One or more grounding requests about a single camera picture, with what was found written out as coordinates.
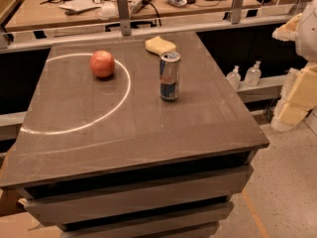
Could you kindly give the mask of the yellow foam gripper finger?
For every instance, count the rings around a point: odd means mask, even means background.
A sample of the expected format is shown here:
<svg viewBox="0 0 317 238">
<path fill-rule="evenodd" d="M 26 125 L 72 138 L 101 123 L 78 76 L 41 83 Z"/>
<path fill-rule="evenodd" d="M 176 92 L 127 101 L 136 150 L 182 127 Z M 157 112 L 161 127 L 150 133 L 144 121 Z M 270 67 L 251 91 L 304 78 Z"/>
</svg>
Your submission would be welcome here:
<svg viewBox="0 0 317 238">
<path fill-rule="evenodd" d="M 272 129 L 284 132 L 296 127 L 317 106 L 317 63 L 291 68 L 273 110 Z"/>
<path fill-rule="evenodd" d="M 290 20 L 288 20 L 285 24 L 283 24 L 282 26 L 276 28 L 273 33 L 272 36 L 280 41 L 295 41 L 295 33 L 296 33 L 296 29 L 299 23 L 299 20 L 301 18 L 302 14 L 298 13 L 297 15 L 295 15 L 294 17 L 292 17 Z"/>
</svg>

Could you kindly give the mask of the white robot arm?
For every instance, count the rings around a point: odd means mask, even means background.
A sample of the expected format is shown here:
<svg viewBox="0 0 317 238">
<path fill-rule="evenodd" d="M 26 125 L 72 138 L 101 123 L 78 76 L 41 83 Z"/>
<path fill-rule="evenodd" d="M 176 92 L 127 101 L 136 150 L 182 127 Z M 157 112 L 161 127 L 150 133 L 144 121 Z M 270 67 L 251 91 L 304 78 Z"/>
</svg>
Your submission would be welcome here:
<svg viewBox="0 0 317 238">
<path fill-rule="evenodd" d="M 276 131 L 296 127 L 317 106 L 317 0 L 277 28 L 272 36 L 293 41 L 296 53 L 307 60 L 302 69 L 291 68 L 285 77 L 270 126 Z"/>
</svg>

